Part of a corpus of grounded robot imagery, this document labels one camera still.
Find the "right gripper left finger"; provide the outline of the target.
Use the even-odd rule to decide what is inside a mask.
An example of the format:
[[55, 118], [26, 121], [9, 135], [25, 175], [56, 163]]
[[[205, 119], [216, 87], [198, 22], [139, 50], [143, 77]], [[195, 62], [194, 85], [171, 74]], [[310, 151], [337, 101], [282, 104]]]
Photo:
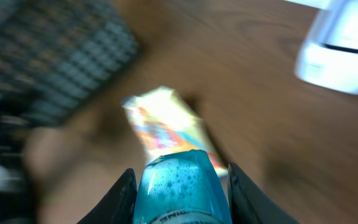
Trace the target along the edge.
[[78, 224], [130, 224], [133, 221], [136, 196], [135, 172], [128, 168]]

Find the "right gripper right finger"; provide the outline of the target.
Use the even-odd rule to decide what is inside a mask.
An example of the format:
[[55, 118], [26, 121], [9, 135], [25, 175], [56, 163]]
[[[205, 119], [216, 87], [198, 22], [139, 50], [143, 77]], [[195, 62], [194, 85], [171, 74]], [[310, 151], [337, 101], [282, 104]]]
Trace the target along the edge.
[[233, 224], [298, 224], [235, 163], [228, 167], [227, 192]]

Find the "teal mouthwash bottle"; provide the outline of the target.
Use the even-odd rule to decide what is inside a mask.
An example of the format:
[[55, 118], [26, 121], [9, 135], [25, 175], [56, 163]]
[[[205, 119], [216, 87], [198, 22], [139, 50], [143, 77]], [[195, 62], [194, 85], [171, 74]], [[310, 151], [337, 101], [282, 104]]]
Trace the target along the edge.
[[226, 196], [207, 153], [168, 154], [147, 165], [133, 222], [231, 224]]

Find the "yellow snack bag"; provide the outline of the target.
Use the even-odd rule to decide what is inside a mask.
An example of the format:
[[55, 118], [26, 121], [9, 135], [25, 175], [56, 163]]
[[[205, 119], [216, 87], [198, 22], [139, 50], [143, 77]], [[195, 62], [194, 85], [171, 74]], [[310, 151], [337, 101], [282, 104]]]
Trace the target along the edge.
[[227, 175], [227, 167], [208, 137], [203, 120], [173, 88], [160, 86], [130, 96], [122, 107], [145, 150], [147, 163], [167, 154], [203, 150], [218, 177]]

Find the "white barcode scanner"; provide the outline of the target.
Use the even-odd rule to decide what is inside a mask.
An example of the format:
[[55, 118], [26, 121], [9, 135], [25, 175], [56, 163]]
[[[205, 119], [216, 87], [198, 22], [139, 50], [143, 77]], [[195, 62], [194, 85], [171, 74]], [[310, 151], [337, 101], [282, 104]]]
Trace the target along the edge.
[[358, 0], [329, 1], [320, 9], [294, 73], [304, 82], [358, 95]]

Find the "grey plastic mesh basket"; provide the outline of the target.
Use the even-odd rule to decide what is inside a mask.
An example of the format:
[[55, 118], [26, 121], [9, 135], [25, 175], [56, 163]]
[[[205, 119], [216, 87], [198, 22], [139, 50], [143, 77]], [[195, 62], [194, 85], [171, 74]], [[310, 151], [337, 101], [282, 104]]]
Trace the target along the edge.
[[59, 125], [138, 52], [111, 1], [0, 0], [0, 112]]

